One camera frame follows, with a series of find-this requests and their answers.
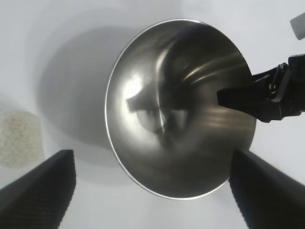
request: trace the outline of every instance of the metal bowl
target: metal bowl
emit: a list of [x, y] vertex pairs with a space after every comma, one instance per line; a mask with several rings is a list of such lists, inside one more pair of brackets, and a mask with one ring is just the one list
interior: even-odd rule
[[105, 117], [114, 153], [142, 188], [197, 198], [229, 178], [232, 153], [249, 149], [256, 119], [220, 107], [216, 92], [251, 81], [234, 44], [199, 21], [155, 24], [121, 53]]

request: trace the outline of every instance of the bowl rim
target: bowl rim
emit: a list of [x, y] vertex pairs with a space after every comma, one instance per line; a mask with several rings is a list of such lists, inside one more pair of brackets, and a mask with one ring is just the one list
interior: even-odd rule
[[[193, 19], [185, 19], [185, 18], [177, 18], [177, 19], [169, 19], [169, 20], [164, 20], [164, 21], [160, 21], [160, 22], [157, 22], [149, 27], [147, 27], [146, 29], [142, 30], [141, 32], [139, 32], [131, 41], [128, 42], [128, 44], [122, 49], [120, 55], [118, 56], [115, 64], [113, 65], [112, 67], [112, 70], [111, 70], [111, 73], [110, 73], [110, 77], [109, 77], [109, 80], [108, 80], [108, 84], [107, 84], [107, 90], [106, 90], [106, 96], [105, 96], [105, 103], [104, 103], [104, 115], [105, 115], [105, 124], [106, 124], [106, 130], [107, 130], [107, 136], [108, 136], [108, 139], [109, 139], [109, 142], [110, 142], [110, 145], [111, 145], [111, 148], [112, 148], [112, 151], [119, 163], [119, 165], [121, 166], [121, 168], [124, 170], [124, 172], [127, 174], [127, 176], [129, 176], [129, 178], [131, 178], [138, 186], [140, 186], [141, 188], [143, 188], [144, 190], [158, 196], [158, 197], [162, 197], [162, 198], [166, 198], [166, 199], [172, 199], [172, 200], [191, 200], [191, 199], [198, 199], [198, 198], [201, 198], [201, 197], [204, 197], [204, 196], [207, 196], [209, 194], [211, 194], [212, 192], [216, 191], [217, 189], [221, 188], [225, 183], [228, 182], [229, 178], [226, 179], [222, 184], [220, 184], [218, 187], [216, 187], [215, 189], [209, 191], [209, 192], [206, 192], [204, 194], [201, 194], [201, 195], [197, 195], [197, 196], [194, 196], [194, 197], [185, 197], [185, 198], [176, 198], [176, 197], [169, 197], [169, 196], [166, 196], [166, 195], [163, 195], [163, 194], [160, 194], [160, 193], [157, 193], [157, 192], [154, 192], [152, 191], [151, 189], [149, 189], [148, 187], [144, 186], [143, 184], [141, 184], [136, 178], [133, 177], [133, 175], [130, 174], [130, 172], [126, 169], [126, 167], [123, 165], [123, 163], [121, 162], [114, 146], [113, 146], [113, 143], [112, 143], [112, 138], [110, 137], [110, 133], [109, 133], [109, 127], [108, 127], [108, 121], [107, 121], [107, 99], [108, 99], [108, 90], [109, 90], [109, 86], [110, 86], [110, 82], [111, 82], [111, 79], [112, 79], [112, 75], [113, 75], [113, 72], [119, 62], [119, 60], [121, 59], [122, 55], [125, 53], [125, 51], [129, 48], [129, 46], [137, 39], [139, 38], [142, 34], [144, 34], [145, 32], [147, 32], [148, 30], [158, 26], [158, 25], [161, 25], [161, 24], [165, 24], [165, 23], [169, 23], [169, 22], [173, 22], [173, 21], [188, 21], [188, 22], [193, 22], [193, 23], [196, 23], [196, 24], [201, 24], [201, 25], [207, 25], [207, 26], [211, 26], [207, 23], [204, 23], [202, 21], [198, 21], [198, 20], [193, 20]], [[223, 34], [221, 31], [219, 31], [218, 29], [216, 29], [214, 26], [211, 26], [213, 27], [215, 30], [217, 30], [218, 32], [220, 32], [221, 34]], [[240, 53], [239, 49], [235, 46], [235, 44], [230, 40], [230, 42], [232, 43], [232, 45], [237, 49], [237, 51]]]

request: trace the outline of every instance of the white sponge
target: white sponge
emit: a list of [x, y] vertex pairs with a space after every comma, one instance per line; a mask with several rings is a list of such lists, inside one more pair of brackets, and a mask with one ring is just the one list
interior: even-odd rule
[[22, 168], [42, 157], [38, 117], [25, 111], [0, 111], [0, 166]]

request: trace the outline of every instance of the white surface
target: white surface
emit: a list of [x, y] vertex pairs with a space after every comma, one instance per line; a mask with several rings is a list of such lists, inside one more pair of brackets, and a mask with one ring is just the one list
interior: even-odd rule
[[[252, 73], [305, 52], [290, 20], [304, 0], [10, 0], [0, 4], [0, 92], [42, 119], [49, 157], [73, 148], [77, 187], [61, 229], [245, 229], [229, 185], [173, 201], [137, 187], [105, 135], [103, 100], [120, 50], [165, 19], [213, 25], [240, 49]], [[258, 123], [252, 150], [305, 183], [305, 115]]]

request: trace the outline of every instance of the stainless steel bowl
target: stainless steel bowl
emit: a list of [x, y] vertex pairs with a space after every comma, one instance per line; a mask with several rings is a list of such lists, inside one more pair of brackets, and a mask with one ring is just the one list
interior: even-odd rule
[[199, 21], [155, 24], [134, 38], [111, 73], [108, 136], [125, 172], [165, 198], [206, 195], [229, 177], [236, 148], [249, 149], [256, 119], [220, 107], [216, 92], [250, 82], [243, 56]]

